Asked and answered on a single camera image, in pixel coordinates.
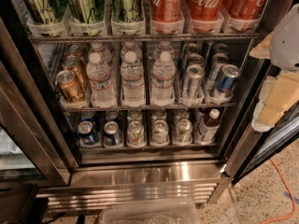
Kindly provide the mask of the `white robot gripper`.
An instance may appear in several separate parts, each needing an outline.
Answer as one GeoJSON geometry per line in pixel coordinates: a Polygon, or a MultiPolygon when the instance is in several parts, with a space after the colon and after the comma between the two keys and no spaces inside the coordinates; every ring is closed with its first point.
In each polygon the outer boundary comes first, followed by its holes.
{"type": "MultiPolygon", "coordinates": [[[[295,4],[276,26],[274,33],[249,52],[256,59],[269,59],[280,69],[299,71],[299,4],[295,4]]],[[[264,133],[274,128],[284,113],[299,101],[299,73],[283,71],[263,82],[251,127],[264,133]]]]}

